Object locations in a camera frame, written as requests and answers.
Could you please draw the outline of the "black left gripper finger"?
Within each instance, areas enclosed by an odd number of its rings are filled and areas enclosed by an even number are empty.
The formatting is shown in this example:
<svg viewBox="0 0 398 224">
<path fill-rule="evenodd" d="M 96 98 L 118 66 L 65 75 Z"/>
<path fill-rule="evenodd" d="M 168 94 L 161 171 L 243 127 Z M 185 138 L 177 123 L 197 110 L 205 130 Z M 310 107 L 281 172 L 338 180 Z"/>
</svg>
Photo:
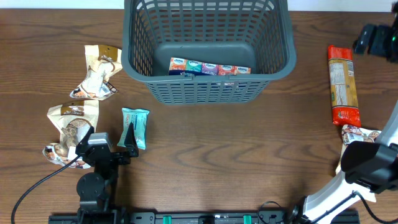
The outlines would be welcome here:
<svg viewBox="0 0 398 224">
<path fill-rule="evenodd" d="M 85 134 L 85 136 L 82 138 L 82 140 L 80 141 L 80 146 L 85 146 L 88 144 L 88 140 L 90 138 L 90 136 L 95 132 L 94 127 L 90 126 L 89 130 L 87 131 L 87 133 Z"/>
<path fill-rule="evenodd" d="M 134 124 L 130 123 L 127 132 L 126 132 L 126 137 L 124 140 L 124 147 L 128 151 L 137 151 L 137 144 L 136 144 L 136 139 L 134 135 Z"/>
</svg>

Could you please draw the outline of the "spaghetti packet orange ends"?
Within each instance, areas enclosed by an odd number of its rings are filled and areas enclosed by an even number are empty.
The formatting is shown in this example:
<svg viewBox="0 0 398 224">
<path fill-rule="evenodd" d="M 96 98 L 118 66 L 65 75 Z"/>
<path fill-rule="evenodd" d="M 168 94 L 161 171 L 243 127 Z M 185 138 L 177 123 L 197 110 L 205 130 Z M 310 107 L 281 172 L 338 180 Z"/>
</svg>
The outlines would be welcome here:
<svg viewBox="0 0 398 224">
<path fill-rule="evenodd" d="M 354 76 L 353 51 L 328 46 L 328 69 L 333 124 L 361 126 Z"/>
</svg>

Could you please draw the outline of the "tissue multipack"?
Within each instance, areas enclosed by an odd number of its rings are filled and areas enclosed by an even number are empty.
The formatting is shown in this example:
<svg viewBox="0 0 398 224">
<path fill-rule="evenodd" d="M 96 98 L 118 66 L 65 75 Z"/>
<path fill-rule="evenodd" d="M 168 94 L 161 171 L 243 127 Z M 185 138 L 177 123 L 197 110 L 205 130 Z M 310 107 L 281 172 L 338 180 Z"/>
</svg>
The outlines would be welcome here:
<svg viewBox="0 0 398 224">
<path fill-rule="evenodd" d="M 235 65 L 218 65 L 213 63 L 199 62 L 184 58 L 172 57 L 169 64 L 168 75 L 182 75 L 185 77 L 195 76 L 236 76 L 239 74 L 251 74 L 251 68 Z"/>
</svg>

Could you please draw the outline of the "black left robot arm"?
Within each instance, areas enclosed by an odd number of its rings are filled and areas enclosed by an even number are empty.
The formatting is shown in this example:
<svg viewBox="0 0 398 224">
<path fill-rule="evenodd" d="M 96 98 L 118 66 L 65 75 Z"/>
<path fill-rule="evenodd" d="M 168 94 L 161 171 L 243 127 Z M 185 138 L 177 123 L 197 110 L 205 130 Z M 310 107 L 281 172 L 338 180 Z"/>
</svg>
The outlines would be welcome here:
<svg viewBox="0 0 398 224">
<path fill-rule="evenodd" d="M 130 164 L 131 158 L 139 155 L 133 124 L 128 126 L 124 147 L 125 151 L 112 152 L 108 133 L 95 133 L 94 127 L 78 143 L 76 154 L 94 168 L 76 187 L 84 212 L 107 212 L 114 203 L 119 166 Z"/>
</svg>

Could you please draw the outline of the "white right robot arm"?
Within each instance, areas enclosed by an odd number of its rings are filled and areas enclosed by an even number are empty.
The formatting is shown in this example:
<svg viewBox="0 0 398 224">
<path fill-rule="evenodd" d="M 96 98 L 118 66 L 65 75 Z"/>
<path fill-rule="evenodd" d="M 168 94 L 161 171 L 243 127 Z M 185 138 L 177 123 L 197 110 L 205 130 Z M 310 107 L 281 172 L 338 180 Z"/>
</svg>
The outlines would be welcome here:
<svg viewBox="0 0 398 224">
<path fill-rule="evenodd" d="M 345 219 L 344 210 L 362 201 L 378 223 L 368 203 L 385 190 L 397 190 L 397 110 L 382 131 L 361 127 L 354 80 L 353 54 L 370 54 L 397 63 L 397 23 L 367 24 L 352 49 L 328 48 L 333 122 L 342 127 L 343 147 L 336 175 L 320 191 L 306 196 L 284 223 L 333 223 Z"/>
</svg>

